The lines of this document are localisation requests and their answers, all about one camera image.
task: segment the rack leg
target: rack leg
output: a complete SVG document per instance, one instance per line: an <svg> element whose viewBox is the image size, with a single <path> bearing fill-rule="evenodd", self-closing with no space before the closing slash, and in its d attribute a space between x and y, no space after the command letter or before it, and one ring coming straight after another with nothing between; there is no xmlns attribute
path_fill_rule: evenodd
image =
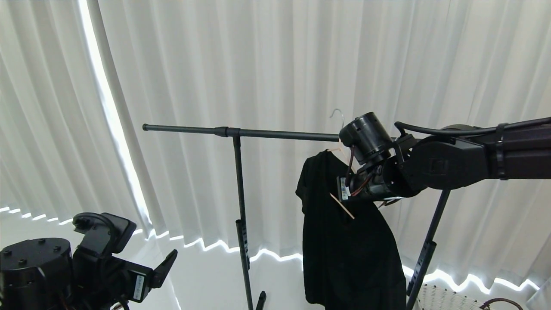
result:
<svg viewBox="0 0 551 310"><path fill-rule="evenodd" d="M443 190L440 194L438 205L436 205L433 219L430 222L429 231L426 233L423 249L419 254L417 264L415 265L415 271L408 285L407 295L409 296L409 300L406 310L413 309L417 296L419 295L421 285L423 284L423 279L425 278L426 272L429 268L430 261L433 258L433 254L436 249L436 243L433 239L436 234L438 224L440 223L440 219L442 218L442 214L444 213L444 207L446 207L448 197L450 197L450 190Z"/></svg>
<svg viewBox="0 0 551 310"><path fill-rule="evenodd" d="M239 241L239 253L241 255L241 268L243 269L243 280L245 282L245 293L247 295L247 309L253 310L251 279L249 278L249 269L251 261L249 258L249 245L247 242L247 222L245 215L245 191L243 186L243 166L241 163L241 138L239 135L233 136L235 152L235 170L237 174L237 194L239 196L239 214L241 218L235 221L237 228L237 239ZM266 292L262 291L256 304L256 310L263 310L266 302Z"/></svg>

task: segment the clothing rack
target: clothing rack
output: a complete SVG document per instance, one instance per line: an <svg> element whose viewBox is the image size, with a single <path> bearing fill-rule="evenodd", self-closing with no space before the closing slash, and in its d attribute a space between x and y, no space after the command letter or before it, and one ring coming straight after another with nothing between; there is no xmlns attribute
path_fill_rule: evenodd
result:
<svg viewBox="0 0 551 310"><path fill-rule="evenodd" d="M164 126L164 125L148 125L143 124L144 131L167 131L167 132L188 132L188 133L203 133L208 135L217 135L220 137L231 137L234 143L235 156L235 171L237 176L237 193L239 196L239 214L240 219L235 221L237 228L237 239L239 241L239 253L241 255L241 268L243 269L243 280L245 282L245 293L247 296L248 310L263 310L266 302L266 292L262 291L258 297L256 308L253 308L251 280L249 277L249 269L251 267L249 257L249 246L247 242L247 221L245 212L245 192L243 186L243 165L241 162L241 137L257 137L257 138L276 138L289 140L309 140L309 141L327 141L338 142L339 136L330 133L313 133L313 132L294 132L294 131L273 131L273 130L249 130L233 127L182 127L182 126ZM412 310L419 295L423 278L425 278L430 261L432 259L436 243L433 241L434 234L440 222L440 218L444 211L447 198L450 196L449 190L442 191L440 200L434 212L433 219L430 223L429 231L427 232L423 249L419 254L419 259L415 266L415 271L411 281L409 282L407 295L409 301L406 310Z"/></svg>

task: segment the white label sticker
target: white label sticker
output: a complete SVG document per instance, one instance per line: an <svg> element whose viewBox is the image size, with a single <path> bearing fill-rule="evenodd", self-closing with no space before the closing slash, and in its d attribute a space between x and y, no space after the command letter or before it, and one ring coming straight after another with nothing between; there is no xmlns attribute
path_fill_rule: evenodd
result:
<svg viewBox="0 0 551 310"><path fill-rule="evenodd" d="M341 196L343 200L348 200L348 187L345 185L346 178L341 178Z"/></svg>
<svg viewBox="0 0 551 310"><path fill-rule="evenodd" d="M134 299L135 300L142 300L142 291L143 291L143 282L145 278L144 276L138 275L136 277L136 286L134 288Z"/></svg>

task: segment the metal hook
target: metal hook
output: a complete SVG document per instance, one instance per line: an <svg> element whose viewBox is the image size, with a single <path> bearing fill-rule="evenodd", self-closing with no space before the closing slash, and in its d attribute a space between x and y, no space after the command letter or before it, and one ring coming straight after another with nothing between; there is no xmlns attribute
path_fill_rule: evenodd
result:
<svg viewBox="0 0 551 310"><path fill-rule="evenodd" d="M343 115L343 112L340 109L334 109L333 113L331 113L331 116L329 116L329 118L333 117L333 115L335 114L335 111L339 111L339 113L341 114L341 118L343 120L343 122L341 124L341 129L342 129L342 128L344 128L344 115Z"/></svg>

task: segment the black shirt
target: black shirt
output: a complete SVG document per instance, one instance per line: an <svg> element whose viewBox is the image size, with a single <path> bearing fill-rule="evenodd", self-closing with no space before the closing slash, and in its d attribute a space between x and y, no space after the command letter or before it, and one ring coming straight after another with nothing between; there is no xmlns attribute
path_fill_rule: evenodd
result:
<svg viewBox="0 0 551 310"><path fill-rule="evenodd" d="M302 200L304 289L327 310L404 310L406 279L396 241L372 202L348 202L353 220L331 198L347 165L323 151L304 163Z"/></svg>

